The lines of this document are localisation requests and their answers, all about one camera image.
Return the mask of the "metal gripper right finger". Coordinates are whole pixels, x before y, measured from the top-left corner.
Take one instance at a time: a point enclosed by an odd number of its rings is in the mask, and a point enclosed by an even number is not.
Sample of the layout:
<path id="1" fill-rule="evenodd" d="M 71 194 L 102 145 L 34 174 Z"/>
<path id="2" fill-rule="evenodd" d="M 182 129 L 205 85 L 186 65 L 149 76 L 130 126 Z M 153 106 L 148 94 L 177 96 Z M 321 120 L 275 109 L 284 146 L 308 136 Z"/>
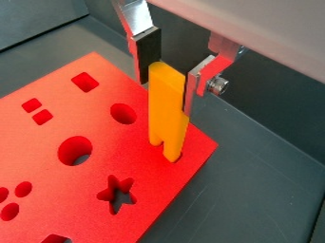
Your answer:
<path id="1" fill-rule="evenodd" d="M 188 116 L 192 113 L 194 96 L 204 96 L 209 83 L 213 83 L 216 94 L 224 92 L 228 82 L 218 76 L 245 53 L 245 46 L 216 32 L 210 35 L 209 49 L 213 53 L 188 73 L 184 95 L 184 111 Z"/>

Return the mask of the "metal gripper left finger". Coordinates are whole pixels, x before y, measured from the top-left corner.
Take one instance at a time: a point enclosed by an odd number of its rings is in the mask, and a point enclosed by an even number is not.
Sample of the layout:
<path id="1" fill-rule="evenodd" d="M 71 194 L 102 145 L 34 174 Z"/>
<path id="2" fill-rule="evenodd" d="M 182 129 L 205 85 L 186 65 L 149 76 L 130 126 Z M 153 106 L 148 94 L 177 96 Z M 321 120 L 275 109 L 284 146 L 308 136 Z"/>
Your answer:
<path id="1" fill-rule="evenodd" d="M 137 80 L 149 82 L 149 67 L 162 58 L 162 30 L 154 26 L 146 0 L 111 0 L 128 34 Z"/>

